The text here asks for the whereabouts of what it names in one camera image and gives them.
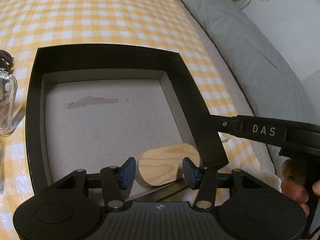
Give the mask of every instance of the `yellow checkered tablecloth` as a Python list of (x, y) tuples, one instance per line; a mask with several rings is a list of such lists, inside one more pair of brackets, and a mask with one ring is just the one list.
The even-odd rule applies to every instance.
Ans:
[[(37, 48), (71, 43), (117, 43), (180, 53), (212, 114), (236, 115), (227, 88), (192, 24), (175, 0), (0, 0), (0, 48), (15, 57), (16, 111), (25, 111)], [(33, 195), (25, 145), (25, 119), (1, 138), (0, 239), (18, 239), (12, 215)], [(230, 164), (259, 168), (249, 142), (224, 143)], [(227, 199), (219, 191), (217, 200)]]

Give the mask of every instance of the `white wall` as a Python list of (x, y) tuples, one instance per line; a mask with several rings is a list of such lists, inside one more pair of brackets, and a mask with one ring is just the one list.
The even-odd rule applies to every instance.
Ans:
[(251, 0), (243, 11), (287, 60), (320, 115), (320, 0)]

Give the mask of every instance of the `fingernail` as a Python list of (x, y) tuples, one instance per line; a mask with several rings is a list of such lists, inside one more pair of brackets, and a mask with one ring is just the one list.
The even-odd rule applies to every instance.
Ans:
[(320, 180), (312, 185), (312, 189), (317, 196), (320, 196)]

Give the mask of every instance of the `logo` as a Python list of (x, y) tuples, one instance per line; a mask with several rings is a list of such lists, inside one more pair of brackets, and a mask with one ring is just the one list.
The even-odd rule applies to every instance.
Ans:
[(162, 205), (162, 204), (159, 204), (159, 205), (156, 205), (156, 206), (155, 206), (155, 208), (157, 208), (157, 209), (161, 210), (161, 209), (164, 209), (164, 208), (165, 208), (165, 206), (164, 206), (164, 205)]

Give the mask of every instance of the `wood grain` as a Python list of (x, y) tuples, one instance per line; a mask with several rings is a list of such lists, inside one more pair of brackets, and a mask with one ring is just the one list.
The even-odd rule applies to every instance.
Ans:
[(184, 157), (189, 157), (196, 166), (199, 166), (199, 153), (188, 143), (148, 150), (139, 160), (140, 178), (151, 186), (160, 186), (182, 179)]

